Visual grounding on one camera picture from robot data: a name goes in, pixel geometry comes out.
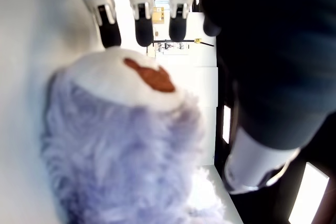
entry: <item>fluffy purple fur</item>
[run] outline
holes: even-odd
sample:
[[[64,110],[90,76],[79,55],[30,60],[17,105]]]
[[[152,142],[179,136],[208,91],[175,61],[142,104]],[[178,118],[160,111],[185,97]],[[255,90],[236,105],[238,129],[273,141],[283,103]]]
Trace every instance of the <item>fluffy purple fur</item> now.
[[[184,224],[202,134],[194,99],[170,113],[130,108],[64,71],[52,84],[43,158],[70,223]]]

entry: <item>white plush head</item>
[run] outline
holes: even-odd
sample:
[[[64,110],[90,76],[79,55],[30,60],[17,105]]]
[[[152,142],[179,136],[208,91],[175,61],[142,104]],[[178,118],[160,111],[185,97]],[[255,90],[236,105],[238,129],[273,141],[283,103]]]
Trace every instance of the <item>white plush head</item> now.
[[[127,65],[125,60],[133,62],[135,67]],[[142,76],[136,67],[145,69]],[[182,104],[184,92],[175,86],[169,92],[151,87],[144,81],[144,78],[155,78],[147,73],[150,69],[163,70],[153,59],[136,51],[112,47],[81,58],[70,66],[68,74],[75,84],[101,99],[157,111],[175,110]]]

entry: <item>plush toy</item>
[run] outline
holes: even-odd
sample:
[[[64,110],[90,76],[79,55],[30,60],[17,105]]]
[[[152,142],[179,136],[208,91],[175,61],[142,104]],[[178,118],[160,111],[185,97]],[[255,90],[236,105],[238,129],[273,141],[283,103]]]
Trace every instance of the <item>plush toy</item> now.
[[[42,154],[70,224],[224,223],[212,185],[212,202],[192,193],[207,181],[196,100],[152,59],[118,47],[81,58],[56,74],[46,121]]]

